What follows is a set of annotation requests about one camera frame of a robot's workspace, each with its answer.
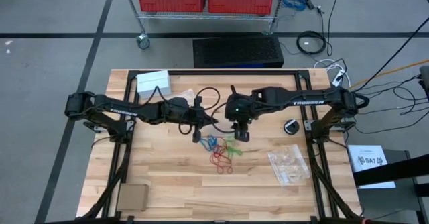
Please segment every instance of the small white box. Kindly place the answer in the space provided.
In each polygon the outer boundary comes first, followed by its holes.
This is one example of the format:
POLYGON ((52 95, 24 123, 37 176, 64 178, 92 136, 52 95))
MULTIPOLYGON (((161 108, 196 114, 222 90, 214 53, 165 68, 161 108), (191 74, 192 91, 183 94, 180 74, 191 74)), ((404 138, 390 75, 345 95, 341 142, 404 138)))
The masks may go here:
POLYGON ((137 75, 137 92, 142 99, 149 98, 156 86, 160 88, 163 96, 172 94, 167 70, 137 75))

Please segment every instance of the wire shelf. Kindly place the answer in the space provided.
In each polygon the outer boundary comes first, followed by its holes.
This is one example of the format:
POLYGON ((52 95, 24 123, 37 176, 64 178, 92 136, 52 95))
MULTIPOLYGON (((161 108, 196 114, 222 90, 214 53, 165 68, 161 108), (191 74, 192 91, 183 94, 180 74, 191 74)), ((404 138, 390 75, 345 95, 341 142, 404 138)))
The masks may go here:
POLYGON ((229 19, 229 20, 259 20, 272 21, 270 15, 255 15, 241 13, 209 13, 209 12, 143 12, 136 15, 139 19, 229 19))

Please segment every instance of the wooden table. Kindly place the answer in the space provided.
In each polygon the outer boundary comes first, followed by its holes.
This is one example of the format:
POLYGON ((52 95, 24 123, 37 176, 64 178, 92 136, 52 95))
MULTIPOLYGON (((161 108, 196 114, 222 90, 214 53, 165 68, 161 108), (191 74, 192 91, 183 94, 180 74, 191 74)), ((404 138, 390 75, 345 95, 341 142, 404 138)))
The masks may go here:
MULTIPOLYGON (((325 70, 310 69, 309 72, 313 89, 329 87, 325 70)), ((123 99, 127 74, 128 70, 112 70, 106 90, 108 97, 123 99)), ((204 87, 216 87, 221 93, 220 103, 231 94, 230 84, 235 85, 238 93, 246 95, 252 89, 268 86, 296 90, 294 78, 282 75, 171 76, 170 80, 173 94, 188 89, 196 94, 204 87)), ((205 91, 202 97, 204 107, 209 107, 217 96, 214 91, 205 91)), ((329 109, 329 106, 319 106, 319 118, 329 109)), ((231 126, 223 117, 223 108, 215 117, 220 121, 219 127, 228 129, 231 126)), ((254 121, 249 126, 251 140, 238 143, 244 153, 233 157, 232 174, 218 174, 209 161, 210 153, 201 144, 193 143, 191 135, 181 135, 176 124, 152 126, 137 121, 127 183, 150 181, 149 203, 146 211, 123 212, 122 219, 134 215, 137 220, 305 221, 310 216, 318 216, 312 178, 281 188, 267 157, 270 151, 297 144, 308 165, 301 119, 299 107, 288 107, 254 121), (296 135, 288 135, 282 129, 289 119, 300 122, 296 135)), ((210 133, 219 135, 212 126, 202 129, 203 136, 210 133)), ((96 139, 106 136, 106 133, 97 134, 96 139)), ((340 133, 332 132, 331 139, 344 143, 340 133)), ((85 214, 106 187, 113 146, 107 140, 94 146, 77 216, 85 214)), ((334 187, 359 214, 361 208, 346 150, 329 142, 325 143, 325 148, 334 187)), ((328 197, 323 187, 322 193, 329 216, 328 197)), ((115 210, 116 200, 117 192, 113 194, 110 215, 115 210)))

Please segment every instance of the metal wire rack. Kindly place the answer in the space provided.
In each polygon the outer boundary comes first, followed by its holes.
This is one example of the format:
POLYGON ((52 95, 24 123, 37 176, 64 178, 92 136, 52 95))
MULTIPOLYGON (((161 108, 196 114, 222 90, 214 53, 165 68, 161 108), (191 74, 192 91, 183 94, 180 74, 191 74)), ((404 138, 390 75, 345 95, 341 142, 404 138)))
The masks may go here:
POLYGON ((242 13, 209 13, 208 2, 206 0, 203 12, 142 12, 138 13, 133 0, 128 0, 131 9, 134 12, 135 18, 140 26, 141 35, 137 37, 137 45, 141 49, 146 49, 150 46, 149 37, 145 30, 145 21, 147 19, 218 19, 218 20, 247 20, 247 21, 266 21, 268 22, 267 33, 272 34, 275 22, 278 20, 278 12, 281 5, 281 0, 276 4, 271 15, 256 15, 242 13))

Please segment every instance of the caster wheel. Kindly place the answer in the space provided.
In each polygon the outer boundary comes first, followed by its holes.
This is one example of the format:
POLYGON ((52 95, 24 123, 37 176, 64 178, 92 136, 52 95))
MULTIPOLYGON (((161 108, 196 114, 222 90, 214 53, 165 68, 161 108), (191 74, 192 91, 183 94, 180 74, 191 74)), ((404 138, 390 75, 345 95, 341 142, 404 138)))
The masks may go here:
POLYGON ((141 34, 140 36, 137 37, 136 40, 137 40, 137 45, 139 46, 140 49, 144 50, 149 48, 150 40, 147 35, 141 34))

